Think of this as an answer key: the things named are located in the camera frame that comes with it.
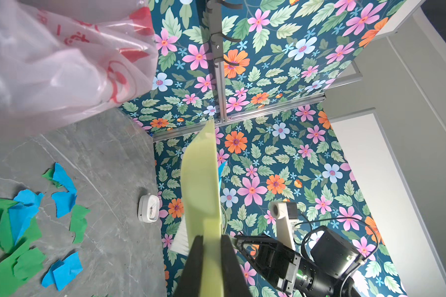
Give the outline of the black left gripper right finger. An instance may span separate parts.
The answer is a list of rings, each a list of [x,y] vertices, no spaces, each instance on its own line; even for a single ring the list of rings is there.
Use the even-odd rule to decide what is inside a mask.
[[[224,297],[252,297],[228,235],[221,236]]]

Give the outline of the light green dustpan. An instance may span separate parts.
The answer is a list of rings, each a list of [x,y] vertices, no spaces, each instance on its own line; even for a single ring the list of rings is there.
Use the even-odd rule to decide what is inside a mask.
[[[221,205],[213,120],[208,120],[183,154],[180,185],[188,243],[203,237],[199,297],[224,295],[221,265]]]

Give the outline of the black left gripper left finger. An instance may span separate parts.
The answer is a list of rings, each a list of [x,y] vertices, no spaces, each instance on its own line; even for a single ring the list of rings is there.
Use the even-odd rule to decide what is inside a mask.
[[[199,297],[203,273],[203,236],[197,236],[192,244],[187,263],[183,269],[173,297]]]

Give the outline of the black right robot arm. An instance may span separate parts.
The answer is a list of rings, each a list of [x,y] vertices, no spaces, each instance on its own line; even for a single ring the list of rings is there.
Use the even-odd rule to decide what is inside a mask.
[[[300,254],[266,235],[234,238],[234,246],[274,289],[308,297],[358,297],[352,275],[366,258],[358,249],[326,226],[314,230],[322,236],[310,254]]]

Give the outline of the light green hand brush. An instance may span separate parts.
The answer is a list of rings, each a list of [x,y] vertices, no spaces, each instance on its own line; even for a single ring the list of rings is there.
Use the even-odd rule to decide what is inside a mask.
[[[187,226],[185,217],[183,216],[174,236],[173,243],[170,247],[172,252],[182,256],[188,256],[190,248],[188,245]]]

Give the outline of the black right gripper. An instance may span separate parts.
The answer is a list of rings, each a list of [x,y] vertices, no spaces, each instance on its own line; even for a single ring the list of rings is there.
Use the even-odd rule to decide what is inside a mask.
[[[283,293],[312,290],[312,264],[282,242],[266,235],[237,235],[234,245],[273,288]]]

